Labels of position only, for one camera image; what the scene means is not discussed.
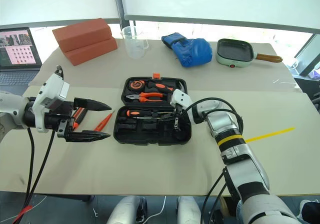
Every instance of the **wooden handle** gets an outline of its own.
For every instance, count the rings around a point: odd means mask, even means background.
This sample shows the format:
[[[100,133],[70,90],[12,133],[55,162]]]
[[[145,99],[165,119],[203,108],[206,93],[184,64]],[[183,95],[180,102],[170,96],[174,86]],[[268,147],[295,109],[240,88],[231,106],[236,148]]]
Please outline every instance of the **wooden handle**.
[[[268,62],[272,62],[272,63],[280,63],[282,62],[282,58],[281,56],[277,56],[277,55],[265,55],[265,54],[260,54],[258,53],[256,55],[256,58],[258,60],[263,60],[263,61],[268,61]]]

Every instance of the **tool case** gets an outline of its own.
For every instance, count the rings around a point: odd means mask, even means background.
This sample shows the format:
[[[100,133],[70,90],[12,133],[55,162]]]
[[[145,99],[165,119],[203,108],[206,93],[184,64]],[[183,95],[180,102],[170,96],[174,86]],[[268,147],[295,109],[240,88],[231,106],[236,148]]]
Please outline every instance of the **tool case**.
[[[155,87],[155,84],[165,85],[166,90]],[[191,123],[185,115],[184,118],[179,118],[178,128],[175,128],[175,108],[170,105],[174,89],[187,94],[187,84],[183,79],[155,74],[153,77],[128,78],[121,95],[125,106],[117,112],[113,137],[121,144],[170,146],[187,143],[191,138]],[[147,97],[139,100],[139,94],[146,94]],[[136,95],[138,99],[128,98],[132,95]]]

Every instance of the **table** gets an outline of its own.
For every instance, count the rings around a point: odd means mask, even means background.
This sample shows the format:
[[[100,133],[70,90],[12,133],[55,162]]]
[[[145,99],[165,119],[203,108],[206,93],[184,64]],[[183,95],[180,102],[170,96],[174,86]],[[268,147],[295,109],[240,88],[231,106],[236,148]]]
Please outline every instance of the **table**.
[[[30,86],[25,96],[34,96]],[[118,110],[122,88],[71,87],[73,97],[92,98]],[[320,115],[304,93],[191,90],[194,101],[220,97],[243,116],[245,139],[295,127],[295,130],[250,142],[264,166],[270,191],[276,195],[319,193],[317,133]],[[81,130],[92,130],[110,111],[88,112]],[[104,131],[113,133],[114,115]],[[34,175],[47,149],[50,132],[32,130],[35,141]],[[12,130],[0,144],[0,190],[25,192],[30,162],[26,130]],[[47,194],[91,195],[205,195],[223,168],[220,151],[206,123],[192,126],[185,145],[136,146],[111,136],[92,143],[55,138],[46,167],[35,190]],[[218,194],[223,182],[212,193]]]
[[[200,91],[301,91],[283,63],[254,60],[246,68],[230,68],[217,63],[215,54],[212,61],[191,68],[182,67],[173,51],[160,40],[149,40],[150,49],[141,59],[132,59],[126,54],[124,41],[117,39],[118,49],[94,58],[86,63],[73,66],[56,49],[42,65],[40,72],[30,83],[41,86],[61,65],[65,81],[73,87],[120,88],[129,77],[151,77],[154,72],[162,77],[186,80],[188,90]],[[213,53],[216,42],[210,42]],[[253,43],[258,53],[276,55],[267,43]]]

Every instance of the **laptop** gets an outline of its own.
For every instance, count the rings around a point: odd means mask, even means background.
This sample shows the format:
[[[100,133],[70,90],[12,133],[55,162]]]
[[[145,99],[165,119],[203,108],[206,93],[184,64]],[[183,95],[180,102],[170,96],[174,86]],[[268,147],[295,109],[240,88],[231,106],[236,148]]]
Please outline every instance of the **laptop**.
[[[22,95],[41,65],[28,27],[0,29],[0,91]]]

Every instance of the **yellow tape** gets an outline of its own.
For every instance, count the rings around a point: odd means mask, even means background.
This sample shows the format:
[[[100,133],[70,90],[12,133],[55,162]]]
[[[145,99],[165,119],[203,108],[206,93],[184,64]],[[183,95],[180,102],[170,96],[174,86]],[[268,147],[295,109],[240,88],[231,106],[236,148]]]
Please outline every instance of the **yellow tape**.
[[[223,143],[227,142],[227,141],[230,141],[232,139],[236,139],[236,138],[243,138],[242,135],[231,135],[231,136],[228,136],[226,138],[223,138],[222,140],[220,140],[217,144],[218,146],[222,145]]]
[[[247,139],[247,140],[245,140],[245,142],[246,142],[246,143],[249,143],[249,142],[257,141],[257,140],[260,140],[260,139],[263,139],[263,138],[269,138],[269,137],[272,137],[272,136],[275,136],[275,135],[279,135],[279,134],[282,134],[282,133],[287,133],[287,132],[293,131],[294,129],[296,129],[296,128],[295,128],[295,127],[290,127],[290,128],[288,128],[288,129],[271,132],[271,133],[269,133],[269,134],[265,134],[265,135],[261,135],[261,136],[256,136],[256,137]]]

